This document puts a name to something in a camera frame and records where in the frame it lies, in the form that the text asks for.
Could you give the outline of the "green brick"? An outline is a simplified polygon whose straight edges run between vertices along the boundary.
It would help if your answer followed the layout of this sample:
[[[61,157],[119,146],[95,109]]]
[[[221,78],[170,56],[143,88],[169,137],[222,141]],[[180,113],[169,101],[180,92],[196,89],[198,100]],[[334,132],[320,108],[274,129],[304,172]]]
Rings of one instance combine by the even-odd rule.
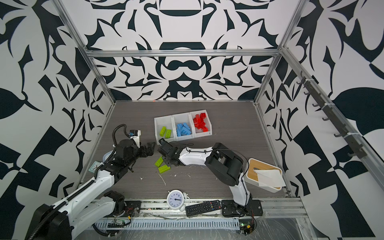
[[[159,174],[163,174],[163,173],[169,171],[170,169],[171,169],[171,167],[169,167],[167,165],[162,165],[162,166],[158,167]]]
[[[166,130],[167,130],[167,128],[166,128],[165,126],[162,127],[161,130],[160,130],[159,135],[160,135],[161,137],[164,137],[164,136],[165,136],[165,133],[166,133]]]
[[[165,133],[165,138],[166,138],[166,139],[169,139],[169,138],[171,138],[171,135],[172,135],[172,130],[167,129],[167,130],[166,130],[166,133]]]
[[[163,157],[159,157],[157,161],[155,162],[155,166],[159,168],[163,164],[164,160]]]

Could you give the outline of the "blue brick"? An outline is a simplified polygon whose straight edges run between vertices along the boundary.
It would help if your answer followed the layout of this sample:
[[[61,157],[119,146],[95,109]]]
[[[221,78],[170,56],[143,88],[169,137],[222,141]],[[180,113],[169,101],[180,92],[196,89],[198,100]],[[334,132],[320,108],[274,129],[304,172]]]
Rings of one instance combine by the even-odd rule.
[[[177,124],[176,130],[178,137],[189,136],[192,134],[191,128],[187,123]]]

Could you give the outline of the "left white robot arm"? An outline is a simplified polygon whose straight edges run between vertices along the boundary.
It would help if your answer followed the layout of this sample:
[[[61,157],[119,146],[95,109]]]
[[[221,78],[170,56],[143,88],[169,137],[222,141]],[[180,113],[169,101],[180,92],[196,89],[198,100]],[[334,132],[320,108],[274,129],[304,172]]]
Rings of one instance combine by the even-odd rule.
[[[121,124],[112,132],[114,149],[100,163],[94,176],[84,185],[62,200],[48,206],[41,205],[32,217],[27,231],[27,240],[73,240],[101,218],[125,210],[123,195],[111,191],[139,158],[150,157],[155,151],[155,142],[143,146],[141,131],[127,131]]]

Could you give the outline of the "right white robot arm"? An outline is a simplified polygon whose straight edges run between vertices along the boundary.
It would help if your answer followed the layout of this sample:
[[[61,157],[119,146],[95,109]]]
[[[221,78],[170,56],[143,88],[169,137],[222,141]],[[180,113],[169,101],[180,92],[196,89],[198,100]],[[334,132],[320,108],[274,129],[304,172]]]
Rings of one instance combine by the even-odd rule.
[[[219,181],[230,187],[235,206],[247,210],[252,195],[244,181],[244,161],[240,153],[221,143],[206,149],[173,146],[165,139],[160,139],[159,144],[158,152],[167,165],[206,166]]]

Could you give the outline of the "left white bin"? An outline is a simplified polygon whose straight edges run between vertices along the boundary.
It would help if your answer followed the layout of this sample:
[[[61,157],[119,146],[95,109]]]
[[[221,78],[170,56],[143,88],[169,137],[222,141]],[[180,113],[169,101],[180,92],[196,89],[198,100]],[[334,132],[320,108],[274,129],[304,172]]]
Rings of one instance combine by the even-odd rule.
[[[160,145],[160,139],[167,142],[176,141],[175,122],[171,115],[154,118],[154,124],[157,145]]]

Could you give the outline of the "white bin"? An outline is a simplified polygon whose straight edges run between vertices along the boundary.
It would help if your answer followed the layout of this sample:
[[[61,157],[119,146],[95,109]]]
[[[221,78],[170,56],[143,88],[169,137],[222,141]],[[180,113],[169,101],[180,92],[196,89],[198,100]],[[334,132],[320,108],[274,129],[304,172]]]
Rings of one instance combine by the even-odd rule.
[[[172,115],[176,127],[176,140],[184,141],[193,138],[189,113]]]
[[[196,115],[200,113],[206,113],[207,117],[205,119],[196,118]],[[190,120],[192,121],[192,131],[194,138],[207,137],[213,134],[212,124],[206,110],[189,112],[189,115]],[[201,129],[203,126],[207,127],[209,131],[203,132]]]
[[[167,142],[176,141],[175,122],[171,115],[154,118],[154,124],[157,145],[160,145],[160,139]]]

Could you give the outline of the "middle white bin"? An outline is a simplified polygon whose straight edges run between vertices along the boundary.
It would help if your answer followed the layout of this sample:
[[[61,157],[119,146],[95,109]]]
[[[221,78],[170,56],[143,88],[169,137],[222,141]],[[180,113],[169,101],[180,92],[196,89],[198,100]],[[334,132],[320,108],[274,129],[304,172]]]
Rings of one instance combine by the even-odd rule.
[[[184,141],[193,138],[189,113],[172,115],[176,127],[176,140]]]

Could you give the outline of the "small green square clock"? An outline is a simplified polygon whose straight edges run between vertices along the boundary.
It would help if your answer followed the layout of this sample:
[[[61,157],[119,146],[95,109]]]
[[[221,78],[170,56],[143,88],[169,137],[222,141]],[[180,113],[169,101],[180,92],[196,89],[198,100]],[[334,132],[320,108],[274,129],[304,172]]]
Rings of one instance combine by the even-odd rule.
[[[95,171],[98,169],[99,166],[103,165],[103,162],[97,162],[95,161],[88,169],[90,173],[95,173]]]

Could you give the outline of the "right white bin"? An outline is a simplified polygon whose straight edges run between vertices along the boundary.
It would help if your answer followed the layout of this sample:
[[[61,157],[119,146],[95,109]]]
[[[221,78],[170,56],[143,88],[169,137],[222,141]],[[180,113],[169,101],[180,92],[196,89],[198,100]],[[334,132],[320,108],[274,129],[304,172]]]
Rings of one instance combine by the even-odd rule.
[[[207,117],[205,119],[196,118],[196,115],[200,113],[206,113]],[[207,137],[213,134],[212,124],[206,110],[189,112],[189,115],[190,120],[192,121],[192,131],[194,138]],[[203,126],[207,127],[209,131],[203,132],[201,129]]]

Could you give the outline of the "white analog clock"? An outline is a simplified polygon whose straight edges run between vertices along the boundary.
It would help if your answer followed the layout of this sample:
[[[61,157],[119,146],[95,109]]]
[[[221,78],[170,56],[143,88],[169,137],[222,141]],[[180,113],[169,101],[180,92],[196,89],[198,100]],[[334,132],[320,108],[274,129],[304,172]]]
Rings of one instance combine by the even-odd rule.
[[[184,212],[186,209],[186,200],[188,198],[187,193],[180,190],[172,190],[167,196],[167,204],[173,211]]]

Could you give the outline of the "black remote control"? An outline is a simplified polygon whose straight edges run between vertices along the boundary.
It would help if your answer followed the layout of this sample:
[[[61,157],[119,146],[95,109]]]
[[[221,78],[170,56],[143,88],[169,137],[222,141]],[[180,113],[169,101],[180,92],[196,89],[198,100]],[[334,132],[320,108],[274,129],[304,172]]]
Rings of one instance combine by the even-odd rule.
[[[219,200],[215,201],[206,201],[200,204],[195,204],[191,206],[186,206],[186,216],[193,217],[213,211],[218,211],[222,209],[221,202]]]

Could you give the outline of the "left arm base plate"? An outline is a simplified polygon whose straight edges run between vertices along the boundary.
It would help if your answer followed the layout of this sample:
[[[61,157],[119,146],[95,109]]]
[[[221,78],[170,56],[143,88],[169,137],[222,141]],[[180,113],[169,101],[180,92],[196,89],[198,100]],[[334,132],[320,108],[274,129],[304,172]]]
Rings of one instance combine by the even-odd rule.
[[[140,214],[141,211],[141,201],[125,201],[124,212],[121,217],[135,217]]]

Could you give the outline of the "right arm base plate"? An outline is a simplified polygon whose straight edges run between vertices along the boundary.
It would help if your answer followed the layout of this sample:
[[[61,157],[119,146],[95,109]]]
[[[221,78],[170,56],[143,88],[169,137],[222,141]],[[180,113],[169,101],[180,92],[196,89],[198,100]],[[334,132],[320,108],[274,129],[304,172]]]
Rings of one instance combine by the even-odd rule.
[[[233,200],[222,200],[222,215],[226,218],[263,215],[264,211],[259,200],[250,200],[244,207],[236,204]]]

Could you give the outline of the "wall hook rail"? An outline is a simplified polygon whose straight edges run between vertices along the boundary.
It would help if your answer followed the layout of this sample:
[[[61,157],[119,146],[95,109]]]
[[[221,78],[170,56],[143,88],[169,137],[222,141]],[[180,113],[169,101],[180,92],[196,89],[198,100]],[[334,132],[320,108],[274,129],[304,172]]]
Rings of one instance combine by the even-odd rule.
[[[348,146],[352,150],[352,154],[349,154],[351,157],[358,157],[363,159],[368,156],[365,149],[364,141],[362,136],[358,131],[352,127],[346,117],[341,113],[339,108],[334,102],[328,97],[328,95],[320,88],[317,82],[314,79],[308,79],[304,76],[301,76],[301,80],[298,82],[299,85],[302,85],[306,88],[307,96],[311,96],[315,100],[313,104],[314,108],[318,108],[324,112],[326,115],[323,118],[323,121],[330,121],[336,130],[338,131],[334,136],[336,138],[343,138]]]

